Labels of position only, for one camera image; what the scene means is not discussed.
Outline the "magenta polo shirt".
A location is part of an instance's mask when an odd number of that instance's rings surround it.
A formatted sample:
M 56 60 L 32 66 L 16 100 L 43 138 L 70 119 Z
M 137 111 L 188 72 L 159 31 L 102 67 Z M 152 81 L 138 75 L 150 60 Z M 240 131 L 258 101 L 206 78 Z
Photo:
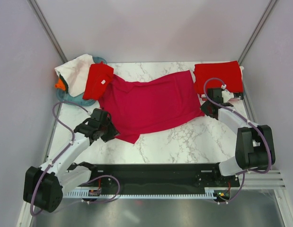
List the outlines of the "magenta polo shirt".
M 132 144 L 141 134 L 172 129 L 204 116 L 189 70 L 150 82 L 114 76 L 98 102 L 111 114 L 117 138 Z

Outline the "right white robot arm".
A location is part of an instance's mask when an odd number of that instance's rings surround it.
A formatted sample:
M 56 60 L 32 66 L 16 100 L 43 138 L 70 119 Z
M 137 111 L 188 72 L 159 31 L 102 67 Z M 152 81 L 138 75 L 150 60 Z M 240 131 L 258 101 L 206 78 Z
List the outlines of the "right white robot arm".
M 209 88 L 207 100 L 201 105 L 205 115 L 228 126 L 236 135 L 235 154 L 220 162 L 219 170 L 212 173 L 212 182 L 223 186 L 230 175 L 247 171 L 267 173 L 275 163 L 272 130 L 268 125 L 258 125 L 237 112 L 234 106 L 224 101 L 222 88 Z

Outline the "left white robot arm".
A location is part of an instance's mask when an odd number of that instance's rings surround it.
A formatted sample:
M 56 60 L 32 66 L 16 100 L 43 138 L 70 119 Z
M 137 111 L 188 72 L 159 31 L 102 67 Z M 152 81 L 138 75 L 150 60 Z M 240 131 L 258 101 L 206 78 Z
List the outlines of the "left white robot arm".
M 97 184 L 96 165 L 74 161 L 93 142 L 98 139 L 108 142 L 119 134 L 111 114 L 97 108 L 70 132 L 71 138 L 65 148 L 39 167 L 31 166 L 25 173 L 23 200 L 30 204 L 33 216 L 36 215 L 34 207 L 51 213 L 58 208 L 63 196 L 77 186 Z

